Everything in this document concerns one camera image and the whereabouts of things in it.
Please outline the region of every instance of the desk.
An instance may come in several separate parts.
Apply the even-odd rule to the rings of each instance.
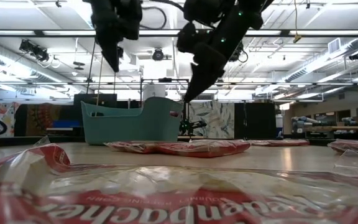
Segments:
[[[305,136],[307,137],[307,132],[321,132],[327,133],[327,137],[334,139],[334,132],[338,130],[344,131],[358,131],[358,126],[316,126],[316,127],[306,127],[303,128]]]
[[[200,159],[162,154],[134,154],[114,151],[107,146],[87,143],[60,143],[74,164],[128,164],[145,166],[189,166],[233,169],[272,169],[296,171],[332,171],[339,154],[326,146],[262,147],[251,146],[243,153]],[[32,146],[0,147],[0,158]]]

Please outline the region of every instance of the patterned wall panel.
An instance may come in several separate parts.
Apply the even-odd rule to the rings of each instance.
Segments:
[[[0,138],[14,137],[15,131],[15,113],[20,104],[18,103],[0,103],[0,121],[6,124],[7,131],[0,135]]]
[[[190,103],[191,122],[204,121],[207,126],[194,130],[195,135],[207,138],[234,138],[234,103],[217,101]]]

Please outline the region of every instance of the black robotic arm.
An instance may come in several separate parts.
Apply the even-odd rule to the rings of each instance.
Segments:
[[[119,71],[117,44],[123,38],[137,40],[142,20],[141,0],[83,0],[92,5],[96,40],[104,58]],[[185,5],[169,0],[151,0],[171,4],[183,11],[187,25],[178,34],[177,48],[194,55],[193,76],[185,102],[190,102],[223,76],[224,66],[241,46],[246,32],[259,30],[261,13],[273,0],[186,0]],[[213,29],[197,32],[193,21]]]

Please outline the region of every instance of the red plastic wrapper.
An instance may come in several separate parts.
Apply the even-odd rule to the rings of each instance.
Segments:
[[[358,177],[70,164],[47,145],[0,159],[0,223],[358,224]]]
[[[337,139],[329,143],[328,147],[340,153],[346,152],[348,149],[358,153],[358,141],[355,140]]]
[[[250,140],[253,146],[308,146],[309,141],[300,139],[284,139],[284,140]]]
[[[161,153],[178,156],[211,158],[244,152],[250,144],[244,140],[196,140],[193,142],[110,142],[107,146],[124,152]]]

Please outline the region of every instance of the teal plastic basket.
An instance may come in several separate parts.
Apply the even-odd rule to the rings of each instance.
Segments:
[[[84,102],[81,107],[88,144],[178,139],[183,105],[168,98],[151,97],[144,102],[143,108],[134,109],[107,108]]]

